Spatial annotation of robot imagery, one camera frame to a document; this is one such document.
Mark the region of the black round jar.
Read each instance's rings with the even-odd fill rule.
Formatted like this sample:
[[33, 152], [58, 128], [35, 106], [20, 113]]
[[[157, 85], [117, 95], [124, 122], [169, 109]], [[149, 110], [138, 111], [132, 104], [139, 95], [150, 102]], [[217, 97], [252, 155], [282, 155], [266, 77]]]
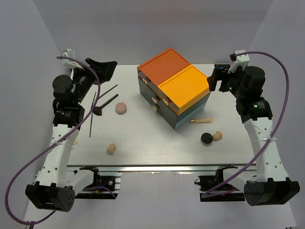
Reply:
[[203, 133], [200, 137], [200, 141], [203, 145], [210, 145], [213, 142], [213, 136], [210, 133]]

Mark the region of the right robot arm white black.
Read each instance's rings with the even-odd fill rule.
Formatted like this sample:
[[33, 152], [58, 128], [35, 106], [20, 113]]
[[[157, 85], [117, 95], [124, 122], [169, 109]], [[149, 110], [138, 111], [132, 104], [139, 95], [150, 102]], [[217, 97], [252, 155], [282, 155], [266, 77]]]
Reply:
[[226, 167], [215, 178], [213, 188], [203, 193], [203, 198], [213, 197], [213, 191], [227, 190], [230, 186], [243, 192], [250, 206], [283, 205], [294, 197], [300, 186], [286, 172], [275, 142], [270, 104], [261, 95], [265, 73], [255, 66], [239, 66], [235, 72], [228, 68], [214, 68], [207, 79], [210, 91], [220, 81], [220, 92], [230, 92], [236, 98], [236, 110], [249, 135], [256, 164], [256, 176], [245, 169]]

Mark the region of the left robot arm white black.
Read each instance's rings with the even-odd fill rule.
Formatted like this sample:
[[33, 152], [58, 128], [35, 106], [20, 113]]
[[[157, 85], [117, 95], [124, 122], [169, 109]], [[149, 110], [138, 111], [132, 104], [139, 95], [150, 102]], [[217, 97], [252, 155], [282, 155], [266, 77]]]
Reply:
[[25, 194], [38, 209], [68, 212], [76, 196], [85, 189], [96, 190], [101, 178], [96, 167], [81, 167], [69, 179], [66, 169], [72, 146], [84, 120], [81, 102], [92, 85], [108, 82], [117, 66], [116, 61], [97, 62], [87, 58], [88, 68], [76, 67], [70, 75], [59, 75], [53, 82], [54, 146], [46, 156], [33, 185], [27, 185]]

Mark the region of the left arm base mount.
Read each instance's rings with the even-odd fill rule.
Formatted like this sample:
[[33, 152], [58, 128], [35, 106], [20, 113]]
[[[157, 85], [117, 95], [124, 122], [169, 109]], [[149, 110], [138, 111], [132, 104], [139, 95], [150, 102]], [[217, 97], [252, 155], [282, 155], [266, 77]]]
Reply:
[[73, 170], [72, 182], [76, 186], [76, 199], [116, 199], [120, 190], [121, 175], [101, 172], [98, 167], [82, 166]]

